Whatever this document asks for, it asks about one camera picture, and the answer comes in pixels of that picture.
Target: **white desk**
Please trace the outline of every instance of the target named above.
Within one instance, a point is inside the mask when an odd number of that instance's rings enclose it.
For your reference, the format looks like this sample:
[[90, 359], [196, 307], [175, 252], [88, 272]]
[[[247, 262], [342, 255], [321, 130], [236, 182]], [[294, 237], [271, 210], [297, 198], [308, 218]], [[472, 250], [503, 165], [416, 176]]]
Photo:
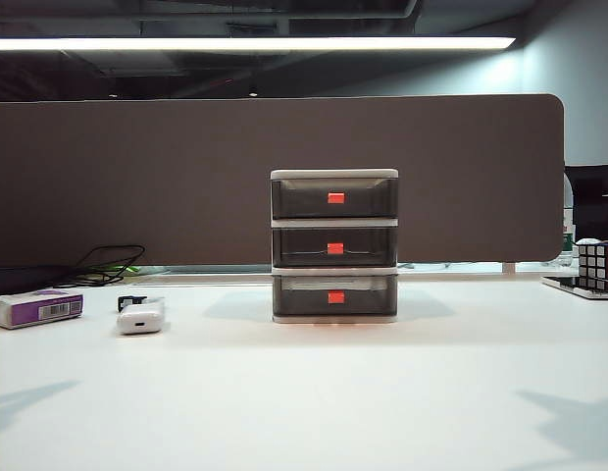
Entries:
[[[116, 334], [130, 293], [163, 333]], [[0, 471], [608, 470], [608, 301], [537, 275], [403, 281], [373, 326], [274, 324], [269, 285], [84, 296], [0, 329]]]

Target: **ceiling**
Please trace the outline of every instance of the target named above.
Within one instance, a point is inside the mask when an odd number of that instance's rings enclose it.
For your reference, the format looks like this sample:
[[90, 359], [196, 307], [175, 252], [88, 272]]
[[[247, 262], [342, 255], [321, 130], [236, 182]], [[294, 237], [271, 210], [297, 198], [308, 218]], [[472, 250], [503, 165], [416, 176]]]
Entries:
[[[481, 26], [491, 33], [510, 33], [535, 1], [333, 0], [331, 9], [329, 4], [323, 0], [0, 0], [0, 37], [407, 35], [468, 32]], [[0, 52], [0, 101], [237, 97], [240, 87], [231, 84], [262, 81], [295, 64], [300, 79], [310, 71], [315, 87], [322, 89], [354, 74], [383, 74], [389, 68], [436, 59], [436, 55], [409, 53]], [[315, 69], [321, 65], [327, 83]], [[342, 72], [348, 69], [350, 77]], [[279, 93], [268, 90], [268, 95], [301, 96], [315, 93], [315, 87], [283, 86]]]

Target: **plastic drawer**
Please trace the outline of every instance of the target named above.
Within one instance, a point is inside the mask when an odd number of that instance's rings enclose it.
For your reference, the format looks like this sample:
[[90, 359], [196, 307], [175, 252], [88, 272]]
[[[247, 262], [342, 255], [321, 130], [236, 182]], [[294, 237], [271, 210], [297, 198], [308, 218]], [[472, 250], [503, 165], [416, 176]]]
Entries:
[[[273, 219], [397, 217], [397, 171], [378, 171], [380, 177], [376, 177], [374, 170], [361, 171], [361, 174], [358, 171], [344, 171], [344, 174], [338, 173], [340, 171], [279, 172], [282, 173], [278, 173], [278, 177], [276, 172], [272, 173]], [[300, 175], [318, 177], [301, 178]], [[325, 178], [324, 175], [344, 177]], [[351, 175], [372, 177], [351, 178]]]
[[395, 316], [397, 276], [274, 276], [274, 316]]
[[397, 227], [272, 229], [275, 267], [395, 267]]

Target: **desk divider panel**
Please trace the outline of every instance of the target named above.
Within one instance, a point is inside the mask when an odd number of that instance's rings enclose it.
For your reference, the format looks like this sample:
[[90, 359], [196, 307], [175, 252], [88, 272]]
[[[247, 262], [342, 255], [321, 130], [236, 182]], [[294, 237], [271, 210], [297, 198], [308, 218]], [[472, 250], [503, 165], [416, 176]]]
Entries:
[[395, 168], [399, 260], [561, 248], [552, 95], [0, 103], [0, 266], [270, 263], [274, 169]]

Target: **fluorescent light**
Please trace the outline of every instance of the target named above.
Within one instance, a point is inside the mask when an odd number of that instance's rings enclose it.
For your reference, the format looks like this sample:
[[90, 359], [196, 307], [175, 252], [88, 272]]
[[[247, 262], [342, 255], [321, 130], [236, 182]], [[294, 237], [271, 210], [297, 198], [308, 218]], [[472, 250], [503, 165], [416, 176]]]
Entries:
[[0, 51], [367, 51], [505, 49], [513, 37], [57, 37], [0, 38]]

